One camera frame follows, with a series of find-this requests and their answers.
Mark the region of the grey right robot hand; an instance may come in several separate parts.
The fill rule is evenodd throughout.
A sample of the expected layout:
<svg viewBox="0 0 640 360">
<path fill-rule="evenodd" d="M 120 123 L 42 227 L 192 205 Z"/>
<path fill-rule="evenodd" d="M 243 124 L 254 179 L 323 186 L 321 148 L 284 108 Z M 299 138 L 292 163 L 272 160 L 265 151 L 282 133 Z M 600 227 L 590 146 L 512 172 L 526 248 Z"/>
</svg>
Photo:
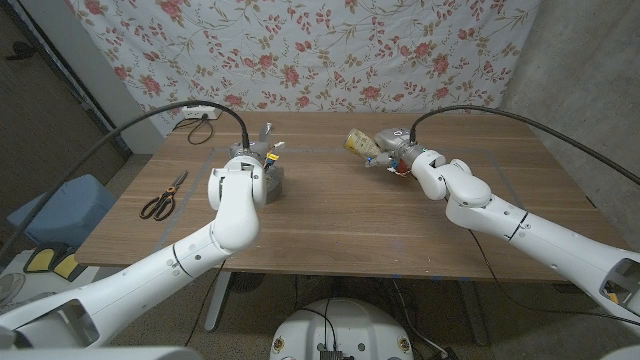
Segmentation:
<svg viewBox="0 0 640 360">
<path fill-rule="evenodd" d="M 367 167 L 381 166 L 400 176 L 410 173 L 412 164 L 426 148 L 410 141 L 410 131 L 405 128 L 392 128 L 378 132 L 374 138 L 379 152 L 367 157 Z"/>
</svg>

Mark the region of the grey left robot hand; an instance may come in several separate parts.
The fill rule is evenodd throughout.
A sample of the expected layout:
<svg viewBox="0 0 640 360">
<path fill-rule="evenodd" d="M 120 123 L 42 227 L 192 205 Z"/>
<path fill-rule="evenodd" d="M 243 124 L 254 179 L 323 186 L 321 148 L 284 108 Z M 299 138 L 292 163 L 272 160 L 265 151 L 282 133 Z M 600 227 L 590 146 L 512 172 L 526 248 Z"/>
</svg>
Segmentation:
<svg viewBox="0 0 640 360">
<path fill-rule="evenodd" d="M 244 150 L 241 143 L 233 144 L 229 150 L 230 157 L 251 156 L 259 160 L 263 164 L 264 170 L 268 171 L 277 162 L 280 157 L 279 153 L 285 147 L 284 141 L 275 143 L 270 141 L 272 130 L 273 124 L 267 122 L 259 132 L 258 140 L 249 142 L 248 150 Z"/>
</svg>

